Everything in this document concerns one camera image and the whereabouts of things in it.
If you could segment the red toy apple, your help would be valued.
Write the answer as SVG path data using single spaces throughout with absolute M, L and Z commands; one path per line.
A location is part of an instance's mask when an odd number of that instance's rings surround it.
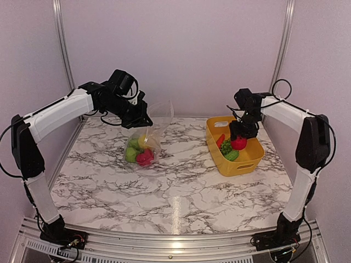
M 241 151 L 247 145 L 247 139 L 241 136 L 237 136 L 236 139 L 230 141 L 233 150 Z

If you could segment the red toy chili pepper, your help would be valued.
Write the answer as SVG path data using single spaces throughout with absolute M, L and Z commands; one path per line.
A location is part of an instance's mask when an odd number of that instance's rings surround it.
M 220 148 L 222 143 L 225 141 L 225 134 L 222 134 L 216 141 L 217 146 Z

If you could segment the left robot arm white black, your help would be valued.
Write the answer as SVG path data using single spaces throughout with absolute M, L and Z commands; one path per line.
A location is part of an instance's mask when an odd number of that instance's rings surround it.
M 121 120 L 120 126 L 126 129 L 151 126 L 152 120 L 147 114 L 148 105 L 144 96 L 141 90 L 127 97 L 122 88 L 109 82 L 88 82 L 36 112 L 12 118 L 13 157 L 29 199 L 44 222 L 44 235 L 56 243 L 67 242 L 69 231 L 51 197 L 38 143 L 62 125 L 92 111 L 117 116 Z

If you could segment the green toy apple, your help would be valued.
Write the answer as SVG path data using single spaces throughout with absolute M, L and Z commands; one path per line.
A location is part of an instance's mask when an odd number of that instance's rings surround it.
M 134 148 L 136 150 L 139 150 L 140 146 L 139 146 L 138 139 L 137 138 L 130 139 L 129 142 L 128 142 L 128 147 L 132 147 L 132 148 Z

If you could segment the front aluminium rail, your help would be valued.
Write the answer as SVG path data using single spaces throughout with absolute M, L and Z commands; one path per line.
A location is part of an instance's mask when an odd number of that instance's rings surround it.
M 299 229 L 301 240 L 281 248 L 257 251 L 256 231 L 204 235 L 128 233 L 68 225 L 87 233 L 78 262 L 330 262 L 315 220 Z

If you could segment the clear zip top bag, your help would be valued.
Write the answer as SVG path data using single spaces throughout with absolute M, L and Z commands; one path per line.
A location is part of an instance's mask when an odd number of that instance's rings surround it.
M 170 100 L 165 102 L 158 102 L 148 107 L 147 109 L 148 116 L 153 121 L 151 127 L 138 128 L 131 136 L 129 136 L 125 147 L 124 147 L 124 161 L 126 162 L 127 167 L 133 169 L 141 169 L 149 167 L 156 162 L 161 155 L 161 139 L 173 120 L 174 109 L 173 104 Z M 146 135 L 148 138 L 148 149 L 152 150 L 154 153 L 154 161 L 149 166 L 140 166 L 137 162 L 129 163 L 125 160 L 126 148 L 128 148 L 128 142 L 132 138 L 139 138 L 142 135 Z M 143 153 L 146 148 L 140 148 L 139 154 Z

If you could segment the dark green toy broccoli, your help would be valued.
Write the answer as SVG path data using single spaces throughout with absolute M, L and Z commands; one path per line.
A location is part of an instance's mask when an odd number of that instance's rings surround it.
M 220 151 L 222 153 L 222 155 L 227 155 L 229 152 L 231 152 L 233 150 L 232 146 L 231 146 L 231 141 L 230 139 L 228 140 L 224 140 L 220 146 Z

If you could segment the right aluminium frame post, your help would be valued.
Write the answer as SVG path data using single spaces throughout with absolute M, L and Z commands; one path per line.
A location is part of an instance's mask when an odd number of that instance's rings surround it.
M 273 90 L 273 84 L 280 77 L 282 66 L 283 66 L 283 63 L 284 63 L 284 60 L 285 60 L 285 57 L 287 54 L 288 44 L 289 44 L 291 32 L 292 32 L 293 17 L 294 17 L 294 13 L 295 13 L 295 5 L 296 5 L 295 0 L 288 0 L 287 1 L 283 29 L 282 29 L 282 35 L 281 35 L 281 41 L 280 41 L 280 45 L 279 45 L 279 49 L 278 49 L 276 63 L 275 63 L 274 70 L 273 70 L 273 75 L 272 75 L 270 86 L 269 86 L 270 92 Z

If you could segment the light green toy cabbage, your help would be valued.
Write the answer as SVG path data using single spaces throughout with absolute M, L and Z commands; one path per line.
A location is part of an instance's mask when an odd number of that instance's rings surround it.
M 135 163 L 137 161 L 137 155 L 139 151 L 133 147 L 126 148 L 125 160 L 129 163 Z

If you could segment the green toy cucumber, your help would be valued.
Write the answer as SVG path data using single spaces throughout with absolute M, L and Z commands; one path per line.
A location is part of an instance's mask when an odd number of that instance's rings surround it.
M 232 150 L 230 152 L 228 152 L 224 158 L 233 162 L 234 160 L 236 160 L 239 157 L 239 151 L 238 150 Z

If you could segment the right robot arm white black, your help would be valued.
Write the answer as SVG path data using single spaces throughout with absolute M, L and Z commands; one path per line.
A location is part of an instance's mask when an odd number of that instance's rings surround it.
M 293 189 L 271 237 L 276 245 L 284 245 L 298 231 L 304 210 L 314 195 L 318 172 L 330 155 L 329 120 L 325 115 L 315 115 L 273 94 L 252 93 L 248 88 L 240 89 L 234 100 L 243 115 L 230 123 L 232 139 L 255 138 L 258 122 L 263 117 L 271 117 L 299 135 Z

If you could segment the left aluminium frame post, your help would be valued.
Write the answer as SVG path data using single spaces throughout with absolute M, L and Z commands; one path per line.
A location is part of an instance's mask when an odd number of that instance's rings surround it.
M 63 59 L 63 65 L 64 65 L 67 82 L 70 90 L 74 90 L 76 88 L 76 85 L 72 74 L 72 69 L 70 65 L 69 54 L 68 54 L 68 49 L 66 44 L 61 1 L 53 0 L 52 4 L 53 4 L 55 26 L 56 26 L 56 31 L 58 35 L 60 52 Z

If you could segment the yellow toy pepper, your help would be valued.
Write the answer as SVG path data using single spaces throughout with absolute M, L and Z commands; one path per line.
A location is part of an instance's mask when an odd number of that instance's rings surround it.
M 148 147 L 147 142 L 148 142 L 148 138 L 146 135 L 142 135 L 138 138 L 138 144 L 140 148 L 147 148 Z

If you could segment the red toy tomato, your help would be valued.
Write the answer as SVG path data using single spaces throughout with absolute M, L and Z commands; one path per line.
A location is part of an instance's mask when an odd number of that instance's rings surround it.
M 154 161 L 154 153 L 150 149 L 145 149 L 136 157 L 136 161 L 140 166 L 149 166 Z

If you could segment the yellow plastic basket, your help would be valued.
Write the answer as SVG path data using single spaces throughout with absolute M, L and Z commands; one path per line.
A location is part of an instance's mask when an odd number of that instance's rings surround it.
M 230 138 L 229 124 L 234 121 L 233 116 L 211 117 L 206 121 L 206 141 L 209 152 L 219 172 L 223 176 L 237 176 L 251 173 L 255 170 L 265 152 L 258 139 L 248 139 L 247 145 L 239 151 L 239 156 L 234 161 L 227 160 L 217 146 L 221 135 Z

